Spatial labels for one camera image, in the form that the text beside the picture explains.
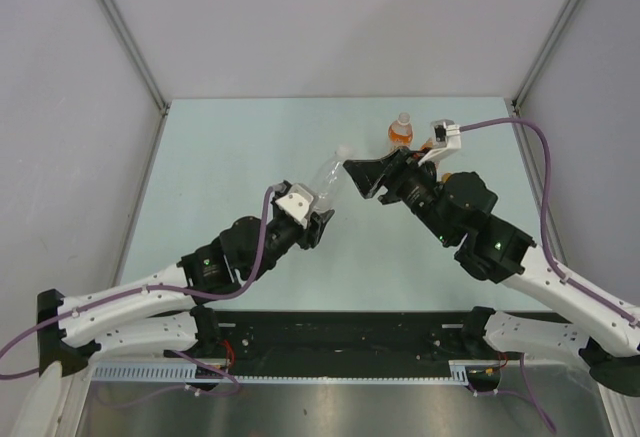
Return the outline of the tall orange tea bottle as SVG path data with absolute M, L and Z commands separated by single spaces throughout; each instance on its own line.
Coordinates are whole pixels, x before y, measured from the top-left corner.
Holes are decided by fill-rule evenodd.
M 413 127 L 411 116 L 402 112 L 388 128 L 389 150 L 391 152 L 401 147 L 410 147 L 413 141 Z

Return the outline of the clear water bottle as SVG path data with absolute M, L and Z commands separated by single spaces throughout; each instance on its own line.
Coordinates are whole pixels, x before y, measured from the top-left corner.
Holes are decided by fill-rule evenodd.
M 313 212 L 324 212 L 334 208 L 347 176 L 343 166 L 349 159 L 340 159 L 334 153 L 320 166 L 309 184 L 316 195 Z

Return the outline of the white water bottle cap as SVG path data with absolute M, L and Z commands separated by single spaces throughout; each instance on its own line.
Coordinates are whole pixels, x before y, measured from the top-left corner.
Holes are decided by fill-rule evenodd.
M 335 152 L 335 155 L 340 159 L 349 159 L 353 155 L 353 149 L 348 145 L 340 145 Z

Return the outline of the small orange juice bottle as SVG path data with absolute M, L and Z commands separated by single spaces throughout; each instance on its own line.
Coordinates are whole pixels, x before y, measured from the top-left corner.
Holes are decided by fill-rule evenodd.
M 429 138 L 420 148 L 425 155 L 437 155 L 443 149 L 443 144 L 433 138 Z

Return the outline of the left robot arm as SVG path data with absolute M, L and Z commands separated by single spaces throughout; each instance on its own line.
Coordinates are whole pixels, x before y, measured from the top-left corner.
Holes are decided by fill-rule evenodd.
M 238 297 L 292 247 L 315 248 L 333 215 L 314 212 L 306 227 L 283 211 L 269 221 L 243 217 L 178 263 L 128 285 L 77 297 L 40 293 L 38 370 L 58 362 L 68 376 L 115 356 L 214 354 L 222 337 L 207 303 Z

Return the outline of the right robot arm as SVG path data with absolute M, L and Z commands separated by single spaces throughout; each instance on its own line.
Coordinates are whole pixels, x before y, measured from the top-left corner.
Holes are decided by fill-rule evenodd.
M 461 333 L 473 358 L 515 352 L 586 371 L 619 394 L 639 394 L 639 311 L 615 309 L 617 298 L 567 270 L 526 232 L 495 216 L 497 195 L 475 172 L 436 175 L 432 162 L 401 148 L 378 160 L 348 160 L 344 169 L 365 199 L 401 202 L 472 278 L 519 291 L 561 316 L 559 322 L 474 308 Z

